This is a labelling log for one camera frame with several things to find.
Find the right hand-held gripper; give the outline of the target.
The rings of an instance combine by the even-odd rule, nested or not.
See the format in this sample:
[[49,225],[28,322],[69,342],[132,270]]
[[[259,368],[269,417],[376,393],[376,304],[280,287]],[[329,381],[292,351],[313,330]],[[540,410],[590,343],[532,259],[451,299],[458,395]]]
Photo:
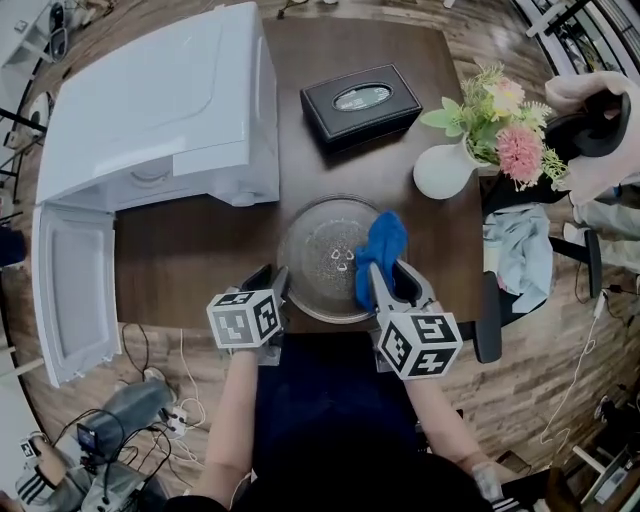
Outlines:
[[443,310],[430,282],[397,259],[393,291],[376,263],[368,269],[380,334],[373,342],[376,370],[403,381],[437,378],[451,368],[463,346],[452,313]]

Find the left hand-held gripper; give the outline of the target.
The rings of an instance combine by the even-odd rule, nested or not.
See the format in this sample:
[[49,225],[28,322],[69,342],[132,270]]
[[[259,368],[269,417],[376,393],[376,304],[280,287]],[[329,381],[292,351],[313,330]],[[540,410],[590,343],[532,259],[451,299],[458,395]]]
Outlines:
[[257,352],[259,365],[278,365],[285,324],[281,308],[287,296],[289,268],[278,269],[272,282],[273,265],[262,265],[241,284],[216,295],[206,307],[216,346],[233,354]]

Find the clear glass plate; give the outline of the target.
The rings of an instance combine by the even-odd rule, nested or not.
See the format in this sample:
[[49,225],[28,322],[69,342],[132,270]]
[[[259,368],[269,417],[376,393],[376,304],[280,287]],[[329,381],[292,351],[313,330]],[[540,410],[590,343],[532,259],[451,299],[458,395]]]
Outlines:
[[380,215],[354,195],[331,195],[305,205],[283,236],[277,264],[289,271],[288,301],[311,318],[334,325],[366,321],[356,300],[355,252]]

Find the blue cloth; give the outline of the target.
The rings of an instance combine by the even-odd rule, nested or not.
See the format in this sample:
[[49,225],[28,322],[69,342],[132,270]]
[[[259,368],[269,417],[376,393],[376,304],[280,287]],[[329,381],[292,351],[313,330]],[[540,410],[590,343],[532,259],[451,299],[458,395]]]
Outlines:
[[391,291],[395,290],[393,266],[408,244],[408,233],[399,216],[393,211],[380,214],[371,225],[367,243],[355,250],[355,293],[359,305],[367,312],[374,311],[373,292],[369,285],[369,267],[375,263]]

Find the person's left forearm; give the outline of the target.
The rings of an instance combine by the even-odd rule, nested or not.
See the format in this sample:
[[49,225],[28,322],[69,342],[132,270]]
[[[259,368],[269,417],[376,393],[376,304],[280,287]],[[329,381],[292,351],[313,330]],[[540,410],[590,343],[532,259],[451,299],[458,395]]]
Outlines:
[[235,351],[209,431],[204,469],[192,490],[226,508],[252,469],[257,384],[257,352]]

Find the person's right forearm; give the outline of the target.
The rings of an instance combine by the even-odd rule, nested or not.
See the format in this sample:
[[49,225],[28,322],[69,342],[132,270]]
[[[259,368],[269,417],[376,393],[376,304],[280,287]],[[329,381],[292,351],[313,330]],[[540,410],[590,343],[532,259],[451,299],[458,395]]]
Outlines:
[[408,380],[403,384],[434,454],[453,462],[468,474],[472,474],[474,468],[491,467],[501,483],[517,477],[483,453],[435,379]]

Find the black mesh office chair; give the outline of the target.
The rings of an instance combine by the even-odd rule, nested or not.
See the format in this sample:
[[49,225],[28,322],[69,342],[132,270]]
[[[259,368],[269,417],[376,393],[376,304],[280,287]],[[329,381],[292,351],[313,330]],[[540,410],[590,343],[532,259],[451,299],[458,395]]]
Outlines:
[[[546,139],[564,160],[585,157],[589,162],[613,153],[628,132],[632,103],[627,93],[616,95],[602,90],[588,97],[575,113],[563,115],[549,122]],[[552,181],[541,177],[536,185],[522,192],[515,182],[498,174],[480,179],[482,214],[487,216],[507,207],[527,203],[553,204],[566,194],[552,189]],[[589,293],[592,298],[602,289],[602,259],[600,242],[589,229],[583,235],[582,246],[549,238],[554,252],[586,265],[589,277]],[[476,358],[481,363],[499,360],[502,356],[501,330],[524,315],[514,313],[516,297],[502,290],[492,271],[483,275],[483,313],[475,322],[462,323],[463,337],[474,343]]]

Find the person's dark navy clothing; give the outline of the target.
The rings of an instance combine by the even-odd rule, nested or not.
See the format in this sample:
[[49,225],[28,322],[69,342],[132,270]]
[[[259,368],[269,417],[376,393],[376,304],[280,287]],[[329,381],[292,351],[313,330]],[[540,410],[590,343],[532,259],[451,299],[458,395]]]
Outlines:
[[378,372],[369,333],[287,334],[278,365],[258,370],[253,466],[408,451],[416,423],[400,379]]

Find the white ribbed vase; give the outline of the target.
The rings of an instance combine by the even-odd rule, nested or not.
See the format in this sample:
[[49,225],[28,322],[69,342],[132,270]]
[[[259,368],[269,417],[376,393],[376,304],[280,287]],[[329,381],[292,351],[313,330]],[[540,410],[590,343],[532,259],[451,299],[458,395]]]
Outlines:
[[436,145],[425,150],[413,167],[418,190],[428,198],[446,200],[461,192],[472,173],[491,166],[476,159],[467,144],[467,136],[454,144]]

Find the light blue garment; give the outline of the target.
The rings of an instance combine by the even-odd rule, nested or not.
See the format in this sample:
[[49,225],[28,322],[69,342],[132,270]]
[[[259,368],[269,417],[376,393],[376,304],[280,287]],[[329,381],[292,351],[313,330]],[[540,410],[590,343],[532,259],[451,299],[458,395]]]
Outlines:
[[540,204],[524,204],[493,212],[484,220],[484,269],[515,298],[511,311],[528,314],[550,294],[553,249],[550,221]]

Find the small white power strip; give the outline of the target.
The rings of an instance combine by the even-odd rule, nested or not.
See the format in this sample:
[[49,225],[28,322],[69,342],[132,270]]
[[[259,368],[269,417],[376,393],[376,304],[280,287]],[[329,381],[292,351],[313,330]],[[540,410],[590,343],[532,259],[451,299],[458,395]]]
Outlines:
[[173,407],[171,410],[164,409],[164,412],[169,431],[177,436],[184,436],[187,430],[186,411],[181,407]]

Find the black tissue box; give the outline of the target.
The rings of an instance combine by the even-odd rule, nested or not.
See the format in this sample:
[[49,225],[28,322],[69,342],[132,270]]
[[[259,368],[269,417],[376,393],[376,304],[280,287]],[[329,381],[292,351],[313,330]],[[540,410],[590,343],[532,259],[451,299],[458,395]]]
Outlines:
[[422,105],[397,67],[387,64],[300,90],[307,124],[327,155],[408,130]]

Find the artificial flower bouquet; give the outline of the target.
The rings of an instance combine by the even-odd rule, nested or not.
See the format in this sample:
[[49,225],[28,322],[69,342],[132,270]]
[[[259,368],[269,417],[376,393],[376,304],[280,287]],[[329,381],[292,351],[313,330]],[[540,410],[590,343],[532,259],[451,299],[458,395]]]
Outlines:
[[470,156],[510,178],[518,191],[543,176],[555,187],[563,183],[568,165],[546,142],[553,109],[528,101],[520,84],[504,74],[501,63],[480,65],[479,73],[461,85],[463,102],[444,97],[441,107],[420,116],[420,122],[461,136]]

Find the pale pink garment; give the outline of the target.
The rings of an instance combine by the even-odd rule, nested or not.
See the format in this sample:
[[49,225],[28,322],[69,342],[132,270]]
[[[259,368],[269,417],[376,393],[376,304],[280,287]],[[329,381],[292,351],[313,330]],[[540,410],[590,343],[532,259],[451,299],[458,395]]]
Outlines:
[[595,199],[640,173],[640,86],[618,72],[557,76],[545,84],[559,117],[548,141],[568,164],[563,187],[574,203]]

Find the black metal railing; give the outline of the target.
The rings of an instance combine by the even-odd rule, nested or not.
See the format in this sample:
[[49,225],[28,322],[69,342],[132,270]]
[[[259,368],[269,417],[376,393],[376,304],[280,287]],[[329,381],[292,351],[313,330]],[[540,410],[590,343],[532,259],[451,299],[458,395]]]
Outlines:
[[555,74],[620,72],[640,85],[640,0],[511,0]]

